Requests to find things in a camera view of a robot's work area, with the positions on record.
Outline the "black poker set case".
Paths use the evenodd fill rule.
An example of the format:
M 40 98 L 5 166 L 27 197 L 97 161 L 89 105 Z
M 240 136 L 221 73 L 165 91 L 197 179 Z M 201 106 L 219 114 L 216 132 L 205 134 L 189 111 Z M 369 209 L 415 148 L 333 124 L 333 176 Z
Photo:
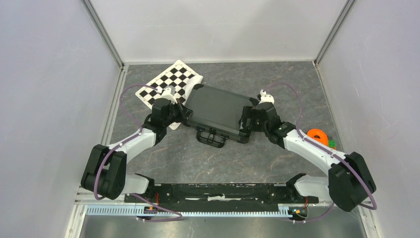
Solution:
M 258 103 L 256 98 L 196 84 L 185 103 L 193 113 L 184 125 L 194 128 L 196 139 L 209 146 L 222 148 L 228 139 L 245 144 L 251 134 L 240 129 L 243 108 Z

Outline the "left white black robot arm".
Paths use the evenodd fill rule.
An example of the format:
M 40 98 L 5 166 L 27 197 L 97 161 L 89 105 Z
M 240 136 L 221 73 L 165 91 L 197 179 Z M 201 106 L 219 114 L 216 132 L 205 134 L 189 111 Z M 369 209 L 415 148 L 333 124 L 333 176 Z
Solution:
M 156 189 L 149 185 L 150 178 L 127 175 L 127 164 L 143 151 L 159 144 L 172 123 L 185 122 L 192 114 L 193 111 L 180 100 L 157 99 L 140 129 L 114 144 L 97 144 L 92 148 L 81 187 L 92 192 L 97 200 L 114 200 L 122 194 L 136 193 L 142 201 L 152 201 Z

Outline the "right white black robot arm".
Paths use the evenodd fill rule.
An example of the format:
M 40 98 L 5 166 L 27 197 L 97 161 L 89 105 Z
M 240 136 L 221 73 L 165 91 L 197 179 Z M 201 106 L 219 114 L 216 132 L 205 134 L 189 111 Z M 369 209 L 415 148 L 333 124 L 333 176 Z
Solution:
M 332 201 L 346 212 L 359 205 L 377 209 L 373 197 L 376 185 L 361 154 L 346 154 L 314 140 L 296 125 L 282 121 L 272 103 L 245 106 L 239 125 L 244 132 L 264 133 L 271 143 L 301 156 L 325 174 L 292 179 L 286 188 L 290 201 L 299 202 L 309 196 Z

